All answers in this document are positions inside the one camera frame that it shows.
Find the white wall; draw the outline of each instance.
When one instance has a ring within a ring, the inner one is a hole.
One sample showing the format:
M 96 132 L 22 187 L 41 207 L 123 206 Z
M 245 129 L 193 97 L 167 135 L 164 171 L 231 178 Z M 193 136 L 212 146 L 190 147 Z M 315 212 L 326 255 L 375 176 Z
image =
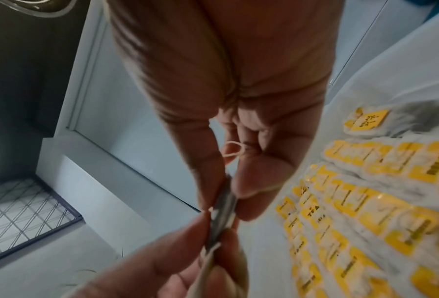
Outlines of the white wall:
M 0 261 L 0 298 L 59 298 L 119 256 L 79 222 Z

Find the white string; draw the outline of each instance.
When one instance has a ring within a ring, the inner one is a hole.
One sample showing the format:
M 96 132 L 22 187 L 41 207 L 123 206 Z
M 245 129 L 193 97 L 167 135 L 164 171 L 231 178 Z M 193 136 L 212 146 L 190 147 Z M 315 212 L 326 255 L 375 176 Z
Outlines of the white string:
M 241 156 L 242 154 L 245 153 L 245 147 L 246 147 L 245 144 L 242 144 L 242 143 L 240 143 L 240 142 L 236 142 L 236 141 L 227 141 L 227 142 L 225 142 L 224 144 L 225 144 L 225 145 L 226 145 L 226 144 L 235 144 L 235 145 L 238 145 L 238 146 L 240 146 L 240 150 L 237 151 L 237 152 L 234 152 L 234 153 L 223 154 L 223 157 Z

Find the dark wall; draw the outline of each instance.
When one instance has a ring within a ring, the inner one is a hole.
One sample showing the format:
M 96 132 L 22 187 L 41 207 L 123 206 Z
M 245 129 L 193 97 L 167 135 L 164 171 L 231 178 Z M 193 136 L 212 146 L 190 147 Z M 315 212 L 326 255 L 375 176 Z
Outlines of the dark wall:
M 0 177 L 33 172 L 54 133 L 89 1 L 42 19 L 0 4 Z

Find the hand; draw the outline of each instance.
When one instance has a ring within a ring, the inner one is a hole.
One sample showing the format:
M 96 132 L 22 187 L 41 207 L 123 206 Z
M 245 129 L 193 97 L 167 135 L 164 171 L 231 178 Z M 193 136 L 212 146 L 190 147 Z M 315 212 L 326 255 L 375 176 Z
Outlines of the hand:
M 148 245 L 101 276 L 76 289 L 70 298 L 184 298 L 201 268 L 209 214 L 186 228 Z M 207 280 L 205 298 L 245 298 L 248 272 L 235 231 L 221 235 L 215 266 Z
M 248 150 L 232 190 L 258 217 L 314 137 L 343 0 L 108 0 L 116 44 L 193 173 L 202 209 L 225 179 L 209 119 Z M 234 148 L 226 145 L 223 153 Z

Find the palm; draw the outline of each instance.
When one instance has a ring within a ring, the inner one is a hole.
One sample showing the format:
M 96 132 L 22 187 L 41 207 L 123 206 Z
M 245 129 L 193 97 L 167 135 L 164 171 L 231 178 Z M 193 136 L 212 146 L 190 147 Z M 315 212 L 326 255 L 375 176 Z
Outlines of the palm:
M 228 140 L 249 145 L 232 184 L 254 199 L 240 201 L 242 219 L 260 215 L 295 171 L 319 121 L 342 4 L 110 1 L 124 61 L 192 170 L 203 207 L 224 181 L 213 117 Z

